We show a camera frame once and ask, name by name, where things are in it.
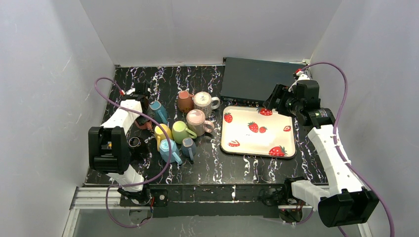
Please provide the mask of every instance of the black device box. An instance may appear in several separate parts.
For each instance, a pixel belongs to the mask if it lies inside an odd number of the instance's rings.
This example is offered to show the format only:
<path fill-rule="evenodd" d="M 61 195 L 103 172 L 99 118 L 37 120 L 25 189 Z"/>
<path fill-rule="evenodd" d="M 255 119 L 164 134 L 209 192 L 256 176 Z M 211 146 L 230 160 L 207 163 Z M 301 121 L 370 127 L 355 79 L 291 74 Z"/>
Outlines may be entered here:
<path fill-rule="evenodd" d="M 302 63 L 225 58 L 221 100 L 262 104 L 277 83 L 291 85 Z"/>

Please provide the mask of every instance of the white mug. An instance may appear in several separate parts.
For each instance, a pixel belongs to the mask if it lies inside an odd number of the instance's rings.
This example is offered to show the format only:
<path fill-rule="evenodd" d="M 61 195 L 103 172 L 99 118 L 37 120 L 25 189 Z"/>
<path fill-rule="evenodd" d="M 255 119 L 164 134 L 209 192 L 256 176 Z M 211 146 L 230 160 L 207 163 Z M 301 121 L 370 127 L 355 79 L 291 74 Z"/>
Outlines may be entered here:
<path fill-rule="evenodd" d="M 211 115 L 212 110 L 220 107 L 220 103 L 218 97 L 211 98 L 211 95 L 204 91 L 198 92 L 194 96 L 194 109 L 204 112 L 206 118 Z"/>

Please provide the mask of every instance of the tray rim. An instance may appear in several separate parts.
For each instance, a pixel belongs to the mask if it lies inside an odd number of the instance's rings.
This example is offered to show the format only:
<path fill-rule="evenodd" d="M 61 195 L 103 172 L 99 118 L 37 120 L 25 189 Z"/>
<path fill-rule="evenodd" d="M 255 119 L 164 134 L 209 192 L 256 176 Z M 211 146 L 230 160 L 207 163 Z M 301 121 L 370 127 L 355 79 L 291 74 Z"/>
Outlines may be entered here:
<path fill-rule="evenodd" d="M 225 107 L 224 110 L 223 110 L 223 113 L 222 113 L 222 117 L 221 117 L 221 119 L 222 119 L 222 125 L 225 123 L 225 121 L 224 121 L 225 110 L 228 109 L 228 108 L 230 108 L 230 107 L 250 108 L 248 106 L 238 106 L 238 105 L 230 105 L 230 106 Z M 226 151 L 223 148 L 222 142 L 221 142 L 222 141 L 222 134 L 223 134 L 222 131 L 221 131 L 221 136 L 220 136 L 220 148 L 221 148 L 221 150 L 224 153 L 232 154 L 232 155 L 241 155 L 241 156 L 242 155 L 248 155 L 248 156 L 256 156 L 256 157 L 262 157 L 262 158 L 278 158 L 278 159 L 284 159 L 284 160 L 294 159 L 295 156 L 297 155 L 298 146 L 297 146 L 297 141 L 295 139 L 295 125 L 294 125 L 295 120 L 294 120 L 293 117 L 290 117 L 290 118 L 291 118 L 291 121 L 292 121 L 293 134 L 294 134 L 293 139 L 294 139 L 294 146 L 295 146 L 295 152 L 291 156 L 288 156 L 288 157 L 276 157 L 276 156 L 269 156 L 269 155 L 262 155 L 262 154 L 251 154 L 250 155 L 250 154 L 247 154 L 247 153 L 239 153 L 239 152 L 229 152 L 229 151 Z"/>

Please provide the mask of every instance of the mug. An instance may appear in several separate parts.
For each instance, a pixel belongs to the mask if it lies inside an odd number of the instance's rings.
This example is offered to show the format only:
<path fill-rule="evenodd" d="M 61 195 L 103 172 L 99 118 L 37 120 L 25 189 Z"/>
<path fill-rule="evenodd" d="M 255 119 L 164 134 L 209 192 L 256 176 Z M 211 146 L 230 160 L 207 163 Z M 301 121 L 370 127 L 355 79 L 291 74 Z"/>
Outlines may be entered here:
<path fill-rule="evenodd" d="M 147 158 L 150 151 L 144 142 L 144 139 L 140 137 L 131 137 L 128 140 L 128 148 L 131 153 L 132 160 L 140 160 Z"/>
<path fill-rule="evenodd" d="M 194 96 L 194 109 L 202 110 L 205 117 L 208 118 L 211 115 L 212 110 L 220 107 L 220 99 L 218 97 L 212 97 L 207 92 L 201 91 Z"/>
<path fill-rule="evenodd" d="M 205 114 L 201 110 L 191 110 L 186 115 L 188 128 L 195 132 L 197 136 L 201 136 L 206 132 L 212 132 L 215 128 L 211 121 L 205 120 Z"/>
<path fill-rule="evenodd" d="M 154 112 L 150 108 L 149 105 L 147 105 L 147 108 L 144 108 L 146 111 L 146 115 L 148 115 L 151 118 L 154 118 Z M 139 129 L 148 129 L 150 131 L 153 131 L 153 127 L 151 126 L 151 121 L 143 116 L 139 116 L 136 120 L 134 120 L 135 126 L 137 126 Z"/>
<path fill-rule="evenodd" d="M 169 129 L 169 127 L 166 124 L 162 124 L 160 123 L 160 125 L 164 128 L 165 132 L 168 134 L 170 139 L 173 139 L 173 136 L 171 134 L 171 131 Z M 154 128 L 154 137 L 157 140 L 157 151 L 160 151 L 160 143 L 166 139 L 165 134 L 163 133 L 163 131 L 159 128 L 159 126 L 156 126 Z"/>
<path fill-rule="evenodd" d="M 150 109 L 154 112 L 154 119 L 158 123 L 168 123 L 168 113 L 159 101 L 154 101 L 150 104 Z"/>
<path fill-rule="evenodd" d="M 179 155 L 179 149 L 176 146 L 176 143 L 173 140 L 170 141 L 170 147 L 171 147 L 171 158 L 170 163 L 177 162 L 178 164 L 182 164 L 182 160 L 180 159 Z M 160 155 L 162 155 L 162 158 L 164 161 L 168 161 L 169 158 L 169 142 L 167 140 L 164 140 L 160 143 Z"/>
<path fill-rule="evenodd" d="M 194 97 L 193 94 L 189 94 L 188 91 L 183 90 L 180 91 L 178 95 L 177 106 L 181 112 L 187 113 L 194 109 L 194 101 L 192 100 L 192 97 Z"/>
<path fill-rule="evenodd" d="M 195 139 L 197 137 L 196 133 L 189 130 L 182 121 L 175 122 L 171 128 L 171 132 L 173 134 L 173 140 L 178 144 L 182 144 L 182 141 L 185 138 L 190 137 Z"/>
<path fill-rule="evenodd" d="M 197 147 L 192 138 L 188 137 L 182 141 L 182 153 L 191 159 L 191 163 L 194 162 L 194 155 L 196 154 Z"/>

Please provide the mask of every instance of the strawberry print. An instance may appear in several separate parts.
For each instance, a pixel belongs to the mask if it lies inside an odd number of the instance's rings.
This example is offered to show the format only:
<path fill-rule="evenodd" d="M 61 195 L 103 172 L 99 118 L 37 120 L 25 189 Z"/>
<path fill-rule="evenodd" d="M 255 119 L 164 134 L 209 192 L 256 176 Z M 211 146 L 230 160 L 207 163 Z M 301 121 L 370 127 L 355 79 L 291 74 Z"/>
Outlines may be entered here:
<path fill-rule="evenodd" d="M 287 151 L 285 151 L 285 147 L 274 147 L 269 151 L 269 155 L 270 156 L 274 156 L 274 157 L 284 157 L 287 155 Z"/>
<path fill-rule="evenodd" d="M 233 121 L 233 116 L 230 113 L 227 112 L 227 113 L 224 114 L 224 120 L 227 123 L 231 123 Z"/>
<path fill-rule="evenodd" d="M 250 131 L 252 132 L 258 132 L 259 131 L 259 126 L 257 126 L 257 124 L 255 122 L 250 122 L 248 124 Z"/>
<path fill-rule="evenodd" d="M 257 112 L 261 115 L 270 116 L 272 115 L 272 110 L 267 110 L 265 108 L 258 108 Z"/>
<path fill-rule="evenodd" d="M 266 127 L 260 127 L 259 128 L 260 133 L 264 133 L 264 132 L 266 132 L 266 130 L 268 130 Z"/>
<path fill-rule="evenodd" d="M 228 145 L 230 147 L 238 147 L 240 145 L 240 143 L 237 140 L 235 140 L 235 141 L 229 142 Z"/>
<path fill-rule="evenodd" d="M 291 126 L 285 126 L 284 127 L 284 132 L 289 132 L 291 131 Z"/>

